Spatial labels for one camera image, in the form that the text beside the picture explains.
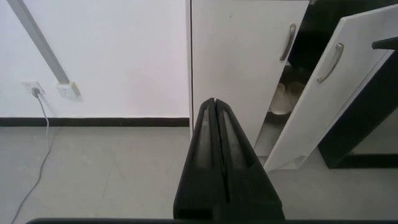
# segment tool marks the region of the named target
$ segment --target white wall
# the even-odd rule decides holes
[[[51,117],[189,117],[185,0],[24,0],[82,101],[0,0],[0,117],[41,117],[21,81],[38,81]]]

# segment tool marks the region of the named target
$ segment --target power plug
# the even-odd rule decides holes
[[[32,88],[32,95],[39,99],[40,90],[37,87]]]

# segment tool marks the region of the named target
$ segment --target black baseboard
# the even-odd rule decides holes
[[[49,118],[50,126],[189,127],[189,118]],[[44,118],[0,118],[0,127],[42,127]]]
[[[398,154],[348,155],[333,168],[398,168]]]

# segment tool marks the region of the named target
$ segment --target cabinet door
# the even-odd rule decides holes
[[[368,75],[377,72],[373,67],[386,50],[373,50],[371,44],[398,36],[397,21],[398,5],[340,20],[264,165],[265,170],[297,168],[309,156],[350,96]]]
[[[281,55],[290,34],[293,41],[307,5],[308,1],[192,1],[194,123],[200,105],[218,98],[233,109],[254,146],[287,61]]]

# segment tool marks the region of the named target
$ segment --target wall-mounted pipe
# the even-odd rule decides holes
[[[55,78],[57,78],[58,82],[61,84],[68,84],[69,78],[67,77],[67,74],[65,71],[63,71],[62,66],[52,52],[49,44],[45,40],[42,32],[34,21],[23,0],[7,0],[7,2],[11,6],[15,15],[18,17],[21,24],[24,26],[30,38],[33,40],[33,43],[35,43],[44,60],[49,65],[51,71],[55,75]]]

